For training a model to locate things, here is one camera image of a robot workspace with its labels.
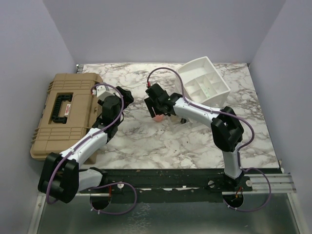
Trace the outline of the pink round compact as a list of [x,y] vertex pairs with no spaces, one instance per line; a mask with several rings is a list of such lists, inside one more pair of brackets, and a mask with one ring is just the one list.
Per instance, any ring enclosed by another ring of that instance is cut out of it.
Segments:
[[161,121],[163,120],[163,116],[155,116],[155,117],[153,118],[153,120],[154,120],[155,122],[161,122]]

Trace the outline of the white makeup organizer with drawers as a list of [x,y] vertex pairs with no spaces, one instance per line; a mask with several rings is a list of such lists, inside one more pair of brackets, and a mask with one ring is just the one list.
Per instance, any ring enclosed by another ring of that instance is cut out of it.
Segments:
[[231,90],[207,56],[183,64],[176,72],[181,79],[175,79],[175,88],[188,100],[223,108]]

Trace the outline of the clear vial black cap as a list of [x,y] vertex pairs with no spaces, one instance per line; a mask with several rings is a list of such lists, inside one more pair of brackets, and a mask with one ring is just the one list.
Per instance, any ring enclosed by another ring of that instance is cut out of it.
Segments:
[[185,124],[187,122],[187,120],[185,119],[185,118],[182,118],[181,120],[180,120],[180,123],[181,124]]

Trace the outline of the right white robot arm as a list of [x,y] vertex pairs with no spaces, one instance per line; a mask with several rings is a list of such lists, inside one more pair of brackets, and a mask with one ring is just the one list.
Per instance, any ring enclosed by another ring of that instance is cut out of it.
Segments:
[[151,117],[156,115],[178,116],[210,127],[213,141],[223,154],[225,187],[234,191],[241,186],[242,169],[240,169],[238,159],[238,148],[244,129],[232,108],[210,108],[198,103],[191,105],[183,99],[181,94],[168,95],[159,84],[148,85],[146,93],[148,98],[144,101]]

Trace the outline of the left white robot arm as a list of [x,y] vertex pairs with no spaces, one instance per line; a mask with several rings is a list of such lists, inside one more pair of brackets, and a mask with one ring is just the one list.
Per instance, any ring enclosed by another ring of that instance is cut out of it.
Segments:
[[88,133],[70,148],[61,153],[50,153],[44,161],[38,190],[46,194],[46,202],[69,203],[77,192],[93,188],[96,192],[106,190],[108,181],[106,172],[95,167],[81,171],[81,166],[99,148],[106,145],[118,131],[123,122],[123,110],[134,102],[131,91],[120,86],[114,88],[116,94],[106,96],[107,83],[99,83],[91,88],[102,107]]

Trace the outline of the tan hard tool case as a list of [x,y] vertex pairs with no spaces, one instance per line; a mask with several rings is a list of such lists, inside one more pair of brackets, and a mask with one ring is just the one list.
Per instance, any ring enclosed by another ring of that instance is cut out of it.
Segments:
[[102,111],[91,88],[101,82],[96,73],[55,75],[32,137],[33,159],[45,160],[51,152],[61,153],[89,132]]

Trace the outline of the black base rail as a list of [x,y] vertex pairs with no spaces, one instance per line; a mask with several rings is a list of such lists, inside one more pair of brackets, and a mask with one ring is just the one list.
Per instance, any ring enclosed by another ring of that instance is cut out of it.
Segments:
[[74,162],[55,175],[52,167],[44,166],[38,190],[64,203],[81,191],[90,193],[96,202],[222,202],[223,192],[252,191],[248,180],[244,173],[231,179],[221,169],[80,170]]

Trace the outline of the aluminium rail frame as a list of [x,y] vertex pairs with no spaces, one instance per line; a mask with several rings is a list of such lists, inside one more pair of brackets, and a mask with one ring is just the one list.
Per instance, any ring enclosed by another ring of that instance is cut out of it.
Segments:
[[303,234],[296,188],[280,169],[248,171],[252,191],[223,192],[222,202],[91,201],[48,205],[39,194],[30,234]]

